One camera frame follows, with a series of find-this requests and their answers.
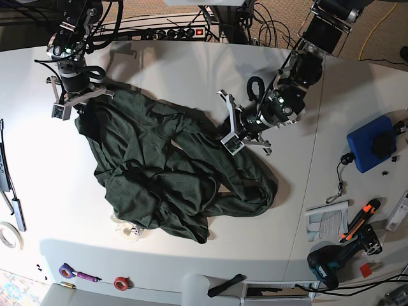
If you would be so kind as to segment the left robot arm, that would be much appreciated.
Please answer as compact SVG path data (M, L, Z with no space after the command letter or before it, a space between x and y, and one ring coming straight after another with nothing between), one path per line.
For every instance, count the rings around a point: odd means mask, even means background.
M221 139L224 148L236 155L248 145L260 145L271 154L270 142L262 132L296 124L305 115L304 97L323 74L323 60L331 55L342 38L347 38L370 1L314 1L308 27L300 31L273 80L266 85L257 76L248 79L247 95L251 106L243 108L234 97L220 90L226 103L230 131Z

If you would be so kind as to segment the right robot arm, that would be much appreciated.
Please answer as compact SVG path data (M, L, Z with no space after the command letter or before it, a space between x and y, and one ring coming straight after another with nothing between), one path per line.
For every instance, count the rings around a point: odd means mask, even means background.
M122 1L117 3L117 18L110 34L96 36L102 28L108 9L102 1L66 1L64 16L57 32L47 45L48 60L35 60L53 75L47 80L52 85L55 103L52 117L68 120L73 109L82 113L89 100L102 95L114 97L114 92L97 85L106 71L88 65L87 54L106 48L118 37L124 12Z

